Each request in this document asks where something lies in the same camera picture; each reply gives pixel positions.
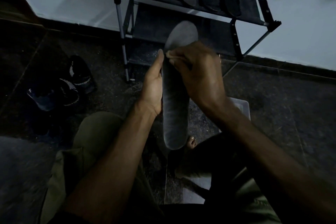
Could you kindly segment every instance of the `left hand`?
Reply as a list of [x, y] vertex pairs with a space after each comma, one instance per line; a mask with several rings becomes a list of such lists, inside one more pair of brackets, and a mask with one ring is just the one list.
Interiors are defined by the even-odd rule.
[[145, 75], [139, 101], [143, 102], [155, 115], [161, 112], [162, 105], [162, 68], [164, 55], [160, 49], [157, 52], [156, 59]]

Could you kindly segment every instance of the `right hand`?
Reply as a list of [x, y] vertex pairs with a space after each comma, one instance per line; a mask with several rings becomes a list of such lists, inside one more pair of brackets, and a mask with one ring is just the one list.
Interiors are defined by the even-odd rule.
[[168, 51], [166, 56], [181, 73], [190, 98], [205, 114], [222, 109], [226, 96], [221, 59], [213, 50], [197, 41]]

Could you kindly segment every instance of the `shoe rack shelf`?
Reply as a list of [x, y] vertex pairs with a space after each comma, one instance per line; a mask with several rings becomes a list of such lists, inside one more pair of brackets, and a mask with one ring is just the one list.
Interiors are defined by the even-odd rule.
[[[172, 29], [183, 20], [188, 20], [195, 24], [201, 42], [213, 48], [218, 54], [234, 56], [237, 62], [241, 61], [269, 33], [281, 25], [281, 22], [273, 20], [267, 0], [240, 0], [241, 16], [237, 18], [233, 18], [230, 14], [223, 11], [208, 10], [198, 4], [190, 7], [181, 0], [154, 1], [231, 18], [231, 22], [227, 23], [203, 18], [189, 13], [135, 2], [134, 0], [129, 0], [123, 22], [120, 9], [121, 0], [114, 0], [122, 39], [127, 81], [135, 79], [136, 73], [134, 68], [137, 65], [150, 66], [152, 64], [158, 49], [164, 47]], [[258, 3], [264, 21], [260, 17]], [[136, 18], [134, 16], [135, 5], [138, 6]], [[235, 26], [237, 20], [267, 27], [267, 32], [244, 54], [241, 52], [238, 41]]]

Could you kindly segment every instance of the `plastic container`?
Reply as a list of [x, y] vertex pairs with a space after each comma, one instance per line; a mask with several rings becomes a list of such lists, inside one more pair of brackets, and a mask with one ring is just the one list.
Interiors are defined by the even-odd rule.
[[237, 98], [229, 98], [239, 110], [251, 120], [249, 102]]

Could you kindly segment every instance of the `black sneaker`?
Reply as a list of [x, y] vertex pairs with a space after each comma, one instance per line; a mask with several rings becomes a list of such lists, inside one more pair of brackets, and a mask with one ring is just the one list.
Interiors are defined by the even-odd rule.
[[27, 90], [28, 96], [30, 96], [38, 108], [42, 111], [48, 112], [53, 110], [57, 105], [57, 95], [51, 85], [42, 83], [37, 87], [32, 87]]
[[90, 69], [80, 56], [73, 55], [70, 57], [69, 73], [72, 83], [84, 94], [96, 90]]
[[68, 80], [58, 79], [59, 103], [64, 107], [75, 107], [79, 104], [79, 94], [76, 87]]

